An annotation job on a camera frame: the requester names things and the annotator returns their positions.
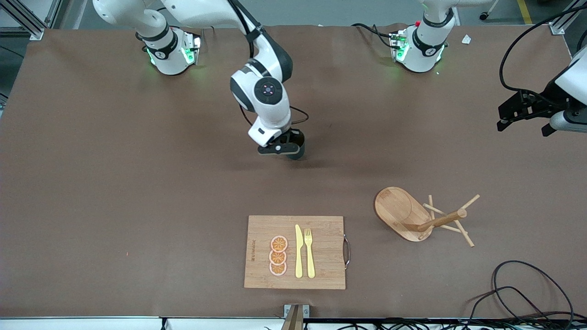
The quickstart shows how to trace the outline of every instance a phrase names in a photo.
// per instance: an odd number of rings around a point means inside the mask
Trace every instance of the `plastic knife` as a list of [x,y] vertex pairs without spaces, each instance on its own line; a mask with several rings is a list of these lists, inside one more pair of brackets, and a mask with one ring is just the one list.
[[302,276],[303,276],[303,270],[302,270],[302,247],[303,247],[302,230],[299,228],[299,225],[295,225],[295,249],[296,249],[296,256],[295,256],[295,276],[297,278],[302,278]]

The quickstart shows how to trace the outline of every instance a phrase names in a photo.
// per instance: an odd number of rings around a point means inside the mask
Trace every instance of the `brown table surface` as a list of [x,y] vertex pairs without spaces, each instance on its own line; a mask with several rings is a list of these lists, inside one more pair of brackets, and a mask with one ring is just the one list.
[[[179,76],[159,74],[132,31],[47,31],[0,122],[0,315],[273,316],[307,303],[312,316],[461,317],[508,259],[544,269],[586,313],[585,136],[543,138],[541,119],[495,128],[511,95],[498,65],[524,29],[456,27],[443,60],[415,74],[356,28],[268,28],[295,62],[292,105],[311,116],[301,161],[259,156],[247,136],[229,90],[247,58],[238,31],[207,31],[200,65]],[[542,90],[568,63],[544,27],[506,80]],[[442,229],[399,238],[373,210],[388,186],[445,211],[481,194],[463,221],[476,247]],[[250,214],[343,215],[347,289],[243,288]],[[522,267],[504,268],[505,284],[567,309]],[[476,316],[508,316],[495,302]]]

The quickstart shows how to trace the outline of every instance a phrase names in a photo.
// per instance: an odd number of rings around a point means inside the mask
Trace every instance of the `plastic fork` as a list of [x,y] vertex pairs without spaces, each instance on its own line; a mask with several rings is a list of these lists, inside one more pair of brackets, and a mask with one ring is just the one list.
[[310,228],[303,230],[303,241],[308,247],[308,277],[314,278],[316,271],[314,270],[314,257],[312,256],[312,230]]

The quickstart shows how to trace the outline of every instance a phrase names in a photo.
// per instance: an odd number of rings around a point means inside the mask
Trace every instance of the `wooden stick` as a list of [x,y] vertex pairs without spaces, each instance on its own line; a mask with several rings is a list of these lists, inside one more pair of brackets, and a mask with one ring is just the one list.
[[457,228],[450,227],[449,225],[445,225],[445,224],[441,225],[440,228],[448,229],[450,231],[454,231],[455,233],[460,233],[461,232]]
[[[425,207],[425,208],[427,208],[427,209],[429,209],[429,210],[431,210],[431,211],[437,212],[437,213],[438,213],[438,214],[440,214],[440,215],[446,215],[446,213],[444,213],[444,212],[440,211],[439,209],[437,209],[437,208],[435,208],[435,207],[433,207],[433,206],[430,206],[430,205],[428,205],[428,204],[426,204],[426,203],[424,203],[423,205],[424,205],[424,207]],[[467,241],[467,243],[469,243],[469,246],[470,246],[470,247],[474,247],[474,246],[475,246],[475,244],[473,244],[473,241],[471,241],[471,238],[469,237],[469,233],[465,231],[465,228],[464,228],[464,227],[463,227],[463,225],[461,224],[461,221],[455,220],[455,223],[457,224],[457,227],[458,227],[459,231],[461,232],[461,234],[462,234],[462,235],[465,237],[465,240]]]
[[460,221],[455,221],[455,223],[457,224],[458,229],[461,230],[461,233],[463,234],[463,236],[465,236],[465,240],[467,241],[467,243],[469,243],[470,247],[474,247],[475,244],[473,244],[473,241],[471,241],[471,238],[469,238],[469,234],[465,231],[465,228],[463,228],[463,225],[461,224]]
[[[432,195],[428,195],[428,204],[430,204],[430,206],[434,205],[432,203]],[[434,211],[433,210],[430,210],[430,218],[432,220],[434,220]]]
[[467,208],[467,207],[471,206],[471,204],[472,204],[473,202],[475,202],[475,201],[476,201],[476,200],[477,200],[479,197],[480,197],[480,196],[479,196],[479,194],[475,195],[475,197],[471,198],[471,200],[470,200],[470,201],[468,201],[468,202],[467,202],[465,205],[463,205],[463,207],[462,207],[462,208],[463,208],[463,209],[465,209],[465,208]]
[[426,203],[422,204],[422,206],[425,207],[425,208],[427,208],[427,209],[429,209],[430,211],[434,211],[434,212],[436,212],[436,213],[438,213],[438,214],[440,214],[442,216],[446,215],[446,213],[444,213],[444,212],[440,211],[439,209],[437,209],[437,208],[435,208],[433,206],[430,206],[430,205],[428,205]]
[[467,211],[459,208],[455,212],[445,215],[442,218],[437,218],[435,220],[431,220],[425,224],[421,224],[417,227],[417,231],[425,231],[430,227],[440,227],[443,224],[451,223],[455,220],[462,219],[467,216]]
[[[428,204],[430,204],[431,206],[434,205],[433,202],[432,202],[432,195],[428,195]],[[435,217],[434,217],[434,211],[433,210],[430,210],[430,218],[432,220],[435,219]],[[452,230],[452,231],[455,231],[457,233],[460,233],[461,232],[460,230],[458,230],[458,228],[453,228],[453,227],[450,227],[449,225],[445,225],[445,224],[441,225],[440,228]]]

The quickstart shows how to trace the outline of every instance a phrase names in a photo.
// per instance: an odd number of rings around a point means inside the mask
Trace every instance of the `toy orange slice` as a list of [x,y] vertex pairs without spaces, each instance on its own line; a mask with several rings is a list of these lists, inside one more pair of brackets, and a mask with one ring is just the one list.
[[281,276],[285,274],[286,270],[288,270],[288,265],[286,263],[283,263],[282,265],[269,264],[269,271],[275,276]]
[[273,251],[283,252],[287,248],[288,248],[288,240],[285,237],[279,235],[279,236],[275,236],[271,240],[271,249]]
[[275,252],[273,250],[269,252],[269,261],[276,266],[283,265],[287,257],[285,252]]

